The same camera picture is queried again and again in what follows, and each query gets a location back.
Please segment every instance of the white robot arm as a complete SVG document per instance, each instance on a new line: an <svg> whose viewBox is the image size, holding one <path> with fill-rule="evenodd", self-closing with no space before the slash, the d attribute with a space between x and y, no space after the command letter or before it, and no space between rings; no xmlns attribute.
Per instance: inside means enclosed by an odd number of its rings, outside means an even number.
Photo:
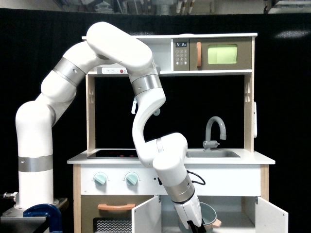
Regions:
<svg viewBox="0 0 311 233"><path fill-rule="evenodd" d="M52 126L73 101L83 77L98 65L113 63L127 68L138 102L132 134L141 163L154 167L185 227L190 224L193 231L204 232L200 203L183 163L186 139L173 133L150 142L144 140L147 120L165 102L152 52L105 22L90 27L86 42L70 48L44 79L39 97L17 112L20 206L53 203Z"/></svg>

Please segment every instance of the microwave window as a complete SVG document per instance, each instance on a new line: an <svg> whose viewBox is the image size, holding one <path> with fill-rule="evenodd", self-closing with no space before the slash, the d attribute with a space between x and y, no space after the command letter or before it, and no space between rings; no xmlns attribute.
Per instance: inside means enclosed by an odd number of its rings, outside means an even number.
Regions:
<svg viewBox="0 0 311 233"><path fill-rule="evenodd" d="M237 45L209 45L207 60L209 64L237 63Z"/></svg>
<svg viewBox="0 0 311 233"><path fill-rule="evenodd" d="M187 42L176 42L176 48L187 47Z"/></svg>

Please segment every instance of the black curtain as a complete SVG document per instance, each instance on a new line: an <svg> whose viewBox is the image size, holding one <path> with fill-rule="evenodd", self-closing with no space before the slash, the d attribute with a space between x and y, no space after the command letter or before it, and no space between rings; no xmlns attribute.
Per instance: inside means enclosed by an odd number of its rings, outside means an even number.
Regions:
<svg viewBox="0 0 311 233"><path fill-rule="evenodd" d="M308 209L311 15L143 16L0 9L0 193L18 191L15 114L40 94L40 84L64 52L99 21L129 34L258 33L255 51L255 150L270 166L270 202L290 214L290 231L306 232ZM146 139L181 132L189 147L202 147L212 116L227 127L222 148L243 147L243 77L162 77L167 101L145 129ZM133 148L134 97L127 78L96 80L97 147ZM219 140L213 127L212 137ZM85 83L53 128L54 196L67 197L64 232L73 232L72 165L86 150ZM0 210L12 205L1 202Z"/></svg>

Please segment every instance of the play kitchen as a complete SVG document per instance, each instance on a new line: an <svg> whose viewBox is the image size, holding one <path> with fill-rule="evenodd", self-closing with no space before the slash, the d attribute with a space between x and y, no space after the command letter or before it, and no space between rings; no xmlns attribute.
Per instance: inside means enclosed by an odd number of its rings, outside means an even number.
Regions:
<svg viewBox="0 0 311 233"><path fill-rule="evenodd" d="M275 161L254 151L256 36L137 36L152 50L160 76L244 76L244 147L217 148L219 141L210 139L211 125L218 124L220 140L230 132L222 116L214 116L202 129L206 133L202 147L188 149L184 160L207 232L288 232L288 213L268 201L269 165ZM134 149L95 146L94 79L120 75L127 75L123 67L105 65L86 76L87 150L68 160L74 173L74 232L190 233L191 227L181 223L157 173L141 164Z"/></svg>

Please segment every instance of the oven window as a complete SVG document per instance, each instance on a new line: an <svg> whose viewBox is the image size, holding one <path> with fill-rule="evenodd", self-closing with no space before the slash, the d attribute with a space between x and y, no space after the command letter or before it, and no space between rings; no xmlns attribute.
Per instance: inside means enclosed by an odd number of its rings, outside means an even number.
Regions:
<svg viewBox="0 0 311 233"><path fill-rule="evenodd" d="M237 45L209 45L207 60L209 64L237 63Z"/></svg>
<svg viewBox="0 0 311 233"><path fill-rule="evenodd" d="M94 233L131 233L132 220L126 217L96 217L93 219Z"/></svg>

